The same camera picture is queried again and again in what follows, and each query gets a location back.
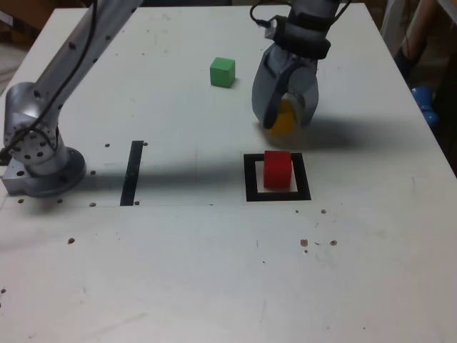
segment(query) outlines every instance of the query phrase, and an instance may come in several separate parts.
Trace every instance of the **green cube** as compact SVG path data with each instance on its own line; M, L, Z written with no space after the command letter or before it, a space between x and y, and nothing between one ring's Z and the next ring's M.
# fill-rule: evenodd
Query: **green cube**
M216 57L209 69L209 75L213 86L230 88L235 81L235 61Z

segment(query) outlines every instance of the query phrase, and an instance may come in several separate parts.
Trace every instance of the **table surface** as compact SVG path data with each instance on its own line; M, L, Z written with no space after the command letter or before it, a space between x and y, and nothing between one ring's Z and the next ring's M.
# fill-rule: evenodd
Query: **table surface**
M55 11L11 85L83 13ZM87 178L60 204L0 187L0 341L456 341L457 181L366 7L328 38L313 122L271 140L248 7L139 9L62 110ZM217 56L232 89L209 83ZM140 205L120 207L133 140ZM266 149L303 153L311 201L246 203L243 154Z

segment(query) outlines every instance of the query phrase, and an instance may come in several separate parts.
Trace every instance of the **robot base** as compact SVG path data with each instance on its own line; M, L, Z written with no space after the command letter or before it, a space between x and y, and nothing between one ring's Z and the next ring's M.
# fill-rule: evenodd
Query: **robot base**
M59 173L48 176L32 176L24 165L11 159L3 176L3 183L10 195L28 195L34 198L52 197L76 186L86 175L86 162L75 149L67 148L69 163Z

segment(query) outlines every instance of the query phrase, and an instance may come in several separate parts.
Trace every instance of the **red cube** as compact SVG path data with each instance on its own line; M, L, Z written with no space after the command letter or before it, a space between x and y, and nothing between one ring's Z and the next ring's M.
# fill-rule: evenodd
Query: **red cube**
M265 151L263 186L288 189L292 179L292 154L289 151Z

